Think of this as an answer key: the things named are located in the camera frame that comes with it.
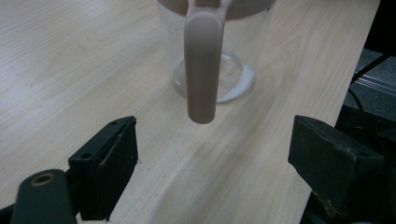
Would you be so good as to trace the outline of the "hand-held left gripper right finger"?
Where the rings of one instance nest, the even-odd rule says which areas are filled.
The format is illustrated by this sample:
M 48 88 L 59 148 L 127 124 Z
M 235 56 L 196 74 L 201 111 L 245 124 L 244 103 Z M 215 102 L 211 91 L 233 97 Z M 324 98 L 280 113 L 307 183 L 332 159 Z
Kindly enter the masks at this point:
M 295 117 L 288 162 L 330 217 L 372 218 L 378 211 L 385 158 L 331 125 Z

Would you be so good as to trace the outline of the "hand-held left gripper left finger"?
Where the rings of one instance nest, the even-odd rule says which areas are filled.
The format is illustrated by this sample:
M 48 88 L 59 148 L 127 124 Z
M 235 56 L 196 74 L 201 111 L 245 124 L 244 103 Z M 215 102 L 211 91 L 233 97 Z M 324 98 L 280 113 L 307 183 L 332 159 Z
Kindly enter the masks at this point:
M 69 159 L 74 210 L 83 220 L 108 220 L 138 161 L 133 116 L 109 122 Z

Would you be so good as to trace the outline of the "clear jar with hinged lid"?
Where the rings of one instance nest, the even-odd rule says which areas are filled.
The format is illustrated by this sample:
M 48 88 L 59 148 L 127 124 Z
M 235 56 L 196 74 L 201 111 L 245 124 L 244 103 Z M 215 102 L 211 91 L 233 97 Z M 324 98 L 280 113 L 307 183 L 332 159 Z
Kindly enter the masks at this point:
M 251 87 L 276 0 L 157 1 L 172 84 L 188 117 L 207 124 Z

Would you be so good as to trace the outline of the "black curtain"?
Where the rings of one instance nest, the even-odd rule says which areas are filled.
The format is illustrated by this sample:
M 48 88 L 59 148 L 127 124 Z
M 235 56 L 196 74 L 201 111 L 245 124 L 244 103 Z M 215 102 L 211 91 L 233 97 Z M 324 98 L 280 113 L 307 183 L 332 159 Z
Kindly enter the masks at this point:
M 381 0 L 364 47 L 396 57 L 396 0 Z

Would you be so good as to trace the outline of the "metal floor rail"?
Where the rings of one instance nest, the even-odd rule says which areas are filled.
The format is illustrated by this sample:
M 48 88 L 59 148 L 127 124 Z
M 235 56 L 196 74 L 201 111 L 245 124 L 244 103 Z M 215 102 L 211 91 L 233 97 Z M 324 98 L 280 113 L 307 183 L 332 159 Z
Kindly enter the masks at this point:
M 396 83 L 390 82 L 384 78 L 363 75 L 356 80 L 356 83 L 369 89 L 381 91 L 396 97 Z

